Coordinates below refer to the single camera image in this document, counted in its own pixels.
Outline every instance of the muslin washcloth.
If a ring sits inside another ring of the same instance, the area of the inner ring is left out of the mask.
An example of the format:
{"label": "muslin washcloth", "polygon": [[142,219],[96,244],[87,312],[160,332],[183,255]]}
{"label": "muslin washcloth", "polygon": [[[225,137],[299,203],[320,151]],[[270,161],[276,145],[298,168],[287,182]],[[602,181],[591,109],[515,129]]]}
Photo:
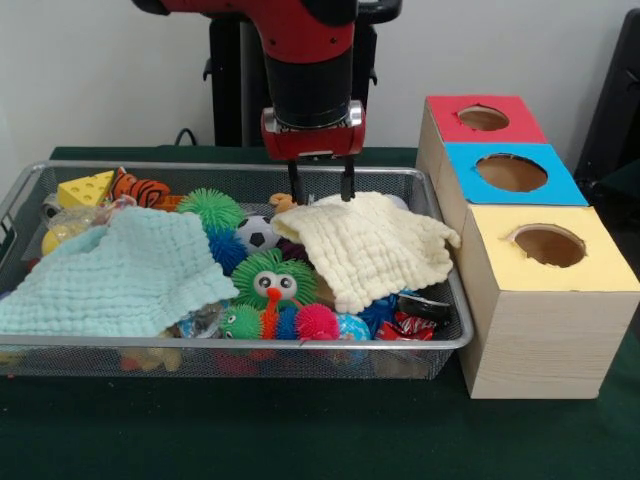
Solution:
{"label": "muslin washcloth", "polygon": [[198,216],[127,208],[44,257],[0,302],[0,334],[152,337],[237,294]]}
{"label": "muslin washcloth", "polygon": [[445,242],[460,246],[446,225],[401,210],[378,192],[359,192],[350,202],[327,197],[280,213],[271,225],[305,246],[339,313],[357,314],[405,288],[445,281],[453,268]]}

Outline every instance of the light blue cloth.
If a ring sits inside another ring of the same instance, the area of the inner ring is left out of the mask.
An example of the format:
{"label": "light blue cloth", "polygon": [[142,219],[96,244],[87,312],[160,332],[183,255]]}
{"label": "light blue cloth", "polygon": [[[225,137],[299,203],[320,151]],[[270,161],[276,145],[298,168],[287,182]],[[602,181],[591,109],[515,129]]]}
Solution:
{"label": "light blue cloth", "polygon": [[198,216],[127,208],[44,257],[0,302],[0,334],[151,337],[237,294]]}

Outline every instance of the white wall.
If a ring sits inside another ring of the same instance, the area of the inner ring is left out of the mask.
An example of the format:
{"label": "white wall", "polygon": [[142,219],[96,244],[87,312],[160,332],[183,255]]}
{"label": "white wall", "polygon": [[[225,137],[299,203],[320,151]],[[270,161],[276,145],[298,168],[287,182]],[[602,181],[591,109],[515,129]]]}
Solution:
{"label": "white wall", "polygon": [[[379,27],[368,144],[415,146],[428,93],[520,94],[577,161],[634,0],[405,0]],[[213,140],[207,20],[128,0],[0,1],[0,189],[56,145]]]}

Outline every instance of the pink spiky ball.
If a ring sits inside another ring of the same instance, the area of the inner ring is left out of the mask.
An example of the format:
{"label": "pink spiky ball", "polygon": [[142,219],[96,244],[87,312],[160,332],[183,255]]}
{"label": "pink spiky ball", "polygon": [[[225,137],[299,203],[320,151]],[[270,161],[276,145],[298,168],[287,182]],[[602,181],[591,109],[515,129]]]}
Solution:
{"label": "pink spiky ball", "polygon": [[338,340],[338,318],[330,308],[314,303],[302,307],[296,315],[296,331],[300,340]]}

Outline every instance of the box stack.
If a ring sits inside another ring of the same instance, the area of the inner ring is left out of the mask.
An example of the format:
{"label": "box stack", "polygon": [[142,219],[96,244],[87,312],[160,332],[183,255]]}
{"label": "box stack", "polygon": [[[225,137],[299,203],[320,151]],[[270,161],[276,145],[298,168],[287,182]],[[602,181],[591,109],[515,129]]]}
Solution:
{"label": "box stack", "polygon": [[417,167],[463,244],[472,398],[593,398],[640,284],[518,97],[429,97]]}

